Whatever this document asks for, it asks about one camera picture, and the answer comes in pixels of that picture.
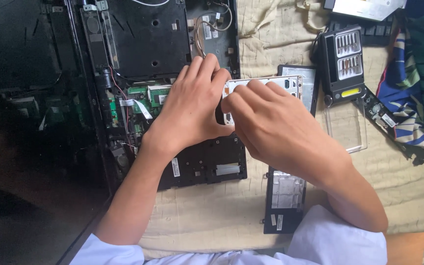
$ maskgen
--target white sleeve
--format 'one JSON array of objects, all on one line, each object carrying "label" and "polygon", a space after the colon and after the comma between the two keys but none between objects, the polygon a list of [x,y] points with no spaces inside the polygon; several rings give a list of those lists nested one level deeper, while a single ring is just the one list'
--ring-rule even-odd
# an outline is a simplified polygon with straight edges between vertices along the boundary
[{"label": "white sleeve", "polygon": [[302,220],[286,253],[321,265],[385,265],[387,247],[382,233],[362,230],[320,205]]},{"label": "white sleeve", "polygon": [[91,234],[70,265],[143,265],[144,261],[140,246],[115,246]]}]

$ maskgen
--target bed sheet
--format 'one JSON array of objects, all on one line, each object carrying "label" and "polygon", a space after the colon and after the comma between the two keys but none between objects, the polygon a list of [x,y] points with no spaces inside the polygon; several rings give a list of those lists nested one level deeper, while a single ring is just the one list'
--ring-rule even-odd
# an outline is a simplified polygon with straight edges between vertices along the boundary
[{"label": "bed sheet", "polygon": [[[238,0],[242,78],[271,76],[279,64],[310,65],[316,30],[326,22],[314,0]],[[375,91],[389,48],[364,48],[366,85]],[[322,103],[316,118],[322,120]],[[368,148],[354,165],[379,195],[389,233],[424,231],[424,165],[414,167],[367,121]],[[291,235],[264,235],[268,166],[247,154],[248,179],[159,192],[140,245],[147,259],[184,252],[281,247]],[[325,193],[308,185],[305,209],[327,206]]]}]

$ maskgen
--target forearm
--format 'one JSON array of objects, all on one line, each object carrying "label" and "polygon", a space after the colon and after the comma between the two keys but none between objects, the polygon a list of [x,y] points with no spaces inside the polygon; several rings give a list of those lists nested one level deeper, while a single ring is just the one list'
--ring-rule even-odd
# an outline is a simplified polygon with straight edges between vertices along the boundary
[{"label": "forearm", "polygon": [[138,244],[148,225],[158,183],[169,160],[164,152],[148,147],[140,149],[95,231],[99,239],[113,245]]},{"label": "forearm", "polygon": [[372,186],[353,165],[347,166],[327,187],[330,205],[350,224],[371,232],[385,232],[388,221]]}]

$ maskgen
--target laptop keyboard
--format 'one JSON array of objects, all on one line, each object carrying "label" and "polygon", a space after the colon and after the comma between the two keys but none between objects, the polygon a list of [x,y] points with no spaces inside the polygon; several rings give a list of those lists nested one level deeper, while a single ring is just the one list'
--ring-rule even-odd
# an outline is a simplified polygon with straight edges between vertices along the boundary
[{"label": "laptop keyboard", "polygon": [[331,14],[329,31],[337,31],[353,25],[361,26],[363,46],[387,46],[390,43],[394,15],[376,22],[346,15]]}]

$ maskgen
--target hand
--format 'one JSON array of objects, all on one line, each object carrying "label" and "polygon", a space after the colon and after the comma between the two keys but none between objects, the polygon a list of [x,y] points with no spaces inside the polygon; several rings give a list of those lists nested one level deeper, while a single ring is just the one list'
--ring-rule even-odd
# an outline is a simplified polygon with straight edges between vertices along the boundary
[{"label": "hand", "polygon": [[300,100],[273,82],[251,80],[222,101],[251,156],[277,170],[325,185],[351,164],[348,152],[326,134]]},{"label": "hand", "polygon": [[220,69],[214,54],[205,59],[195,57],[191,66],[181,70],[142,146],[155,145],[174,156],[188,146],[230,135],[234,127],[220,125],[215,119],[215,108],[230,78],[226,69]]}]

